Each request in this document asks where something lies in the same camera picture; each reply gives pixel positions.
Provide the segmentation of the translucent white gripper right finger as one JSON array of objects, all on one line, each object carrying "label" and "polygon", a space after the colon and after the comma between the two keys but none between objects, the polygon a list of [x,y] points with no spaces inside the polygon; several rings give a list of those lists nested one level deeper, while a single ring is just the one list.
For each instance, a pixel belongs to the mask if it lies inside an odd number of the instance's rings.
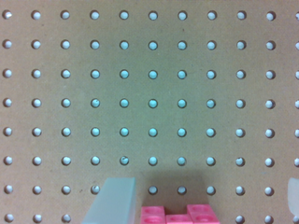
[{"label": "translucent white gripper right finger", "polygon": [[288,206],[294,216],[299,216],[299,179],[290,178],[288,182]]}]

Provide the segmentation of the translucent teal gripper left finger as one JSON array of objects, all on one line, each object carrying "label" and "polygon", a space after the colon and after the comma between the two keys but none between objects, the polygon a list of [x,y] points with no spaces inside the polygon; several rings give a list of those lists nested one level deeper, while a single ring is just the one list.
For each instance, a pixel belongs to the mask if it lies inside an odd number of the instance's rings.
[{"label": "translucent teal gripper left finger", "polygon": [[81,224],[134,224],[134,177],[109,177]]}]

